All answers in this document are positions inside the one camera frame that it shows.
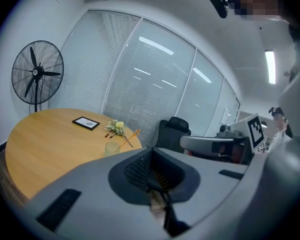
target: standing fan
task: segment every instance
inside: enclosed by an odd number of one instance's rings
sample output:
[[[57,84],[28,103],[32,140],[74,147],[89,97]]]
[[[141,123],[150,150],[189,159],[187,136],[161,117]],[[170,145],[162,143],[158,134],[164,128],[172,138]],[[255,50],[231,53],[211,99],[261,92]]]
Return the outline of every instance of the standing fan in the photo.
[[[48,41],[35,41],[16,57],[11,78],[16,95],[37,112],[37,105],[56,93],[63,76],[64,60],[58,48]]]

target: black office chair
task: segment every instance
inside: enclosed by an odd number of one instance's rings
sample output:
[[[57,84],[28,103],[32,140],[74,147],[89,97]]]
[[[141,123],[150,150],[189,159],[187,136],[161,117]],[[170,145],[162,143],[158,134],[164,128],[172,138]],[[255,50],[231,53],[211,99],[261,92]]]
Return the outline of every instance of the black office chair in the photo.
[[[189,124],[178,117],[171,117],[169,121],[161,120],[156,148],[164,148],[179,153],[185,152],[180,146],[182,136],[190,136]]]

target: wooden floor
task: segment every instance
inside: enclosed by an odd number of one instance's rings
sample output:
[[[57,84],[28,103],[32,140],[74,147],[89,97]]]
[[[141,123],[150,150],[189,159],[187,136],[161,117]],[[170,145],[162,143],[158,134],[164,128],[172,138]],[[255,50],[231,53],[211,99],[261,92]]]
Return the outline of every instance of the wooden floor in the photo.
[[[24,207],[25,203],[28,201],[28,198],[19,191],[9,175],[5,151],[0,153],[0,193],[20,208]],[[151,192],[150,210],[159,225],[163,227],[166,218],[165,204],[162,197],[154,191]]]
[[[19,207],[23,207],[28,201],[28,198],[19,191],[9,175],[5,150],[0,153],[0,193]]]

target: glass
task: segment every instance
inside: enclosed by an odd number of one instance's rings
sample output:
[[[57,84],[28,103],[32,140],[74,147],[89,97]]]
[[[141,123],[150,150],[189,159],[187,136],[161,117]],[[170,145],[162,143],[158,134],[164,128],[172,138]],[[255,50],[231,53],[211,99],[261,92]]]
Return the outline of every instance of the glass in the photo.
[[[240,103],[237,99],[235,99],[233,109],[230,110],[230,117],[227,121],[228,125],[232,125],[236,121],[238,113],[239,113],[239,109],[240,109]]]
[[[104,154],[106,157],[110,157],[120,153],[120,145],[115,142],[108,142],[105,144]]]
[[[142,21],[115,69],[103,113],[141,129],[142,146],[153,147],[160,121],[175,115],[194,55],[177,35]]]
[[[206,134],[218,104],[223,80],[219,70],[198,51],[176,114],[189,123],[192,135]]]
[[[62,48],[66,75],[50,107],[102,113],[112,70],[138,21],[126,14],[88,11]]]
[[[224,80],[220,99],[215,109],[211,124],[205,136],[214,138],[220,130],[221,125],[229,124],[232,109],[236,103],[236,94],[226,80]]]

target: yellow flower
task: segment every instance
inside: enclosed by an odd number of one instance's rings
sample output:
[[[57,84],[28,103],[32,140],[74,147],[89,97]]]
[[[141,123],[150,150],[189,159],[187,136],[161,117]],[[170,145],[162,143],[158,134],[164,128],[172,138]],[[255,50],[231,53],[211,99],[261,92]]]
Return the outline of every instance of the yellow flower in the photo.
[[[117,123],[115,124],[115,127],[118,128],[118,129],[121,129],[121,128],[124,127],[124,125],[125,125],[124,122],[117,122]]]

